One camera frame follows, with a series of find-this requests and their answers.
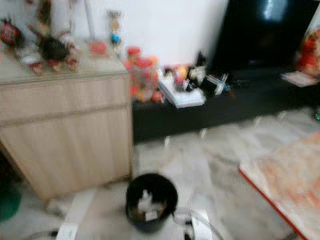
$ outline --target wooden cabinet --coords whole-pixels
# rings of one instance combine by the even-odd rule
[[[130,175],[129,80],[105,63],[114,74],[0,85],[1,143],[44,201]]]

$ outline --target marble floor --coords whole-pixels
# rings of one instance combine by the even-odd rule
[[[291,228],[240,176],[238,166],[241,161],[259,158],[320,131],[320,123],[311,113],[304,108],[281,117],[270,115],[258,121],[221,125],[208,129],[203,138],[198,132],[175,135],[167,146],[163,139],[138,144],[134,147],[133,174],[157,172],[171,179],[178,190],[177,206],[205,210],[225,240],[283,239],[292,232]],[[97,188],[76,239],[184,239],[184,228],[171,217],[152,235],[134,229],[124,212],[127,186],[120,182]],[[0,224],[0,239],[20,240],[62,224],[63,214],[48,211],[27,185],[20,189],[19,211]],[[73,197],[56,202],[67,212]]]

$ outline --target cable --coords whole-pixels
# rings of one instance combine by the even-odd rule
[[[34,239],[38,239],[38,238],[42,238],[42,237],[51,237],[51,238],[55,238],[58,235],[58,229],[54,229],[51,231],[40,231],[40,232],[35,232],[25,238],[23,238],[23,240],[34,240]]]
[[[188,215],[190,217],[190,220],[177,220],[177,215]],[[224,240],[220,232],[210,223],[208,222],[205,218],[203,218],[200,214],[198,214],[196,211],[192,211],[188,208],[176,208],[175,211],[172,213],[173,221],[176,224],[179,225],[189,225],[191,224],[191,218],[195,218],[202,222],[204,225],[206,225],[210,230],[212,231],[213,234],[215,234],[219,240]]]

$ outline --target black trash bin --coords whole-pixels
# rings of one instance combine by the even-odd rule
[[[144,190],[152,194],[152,202],[166,202],[161,217],[155,220],[137,220],[130,214],[133,209],[137,208]],[[137,177],[129,184],[126,191],[125,213],[129,222],[138,230],[145,233],[153,233],[162,227],[168,216],[176,209],[177,203],[178,193],[175,186],[164,176],[157,173],[149,173]]]

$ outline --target television screen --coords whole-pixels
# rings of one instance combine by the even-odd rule
[[[209,73],[293,64],[316,0],[230,0]]]

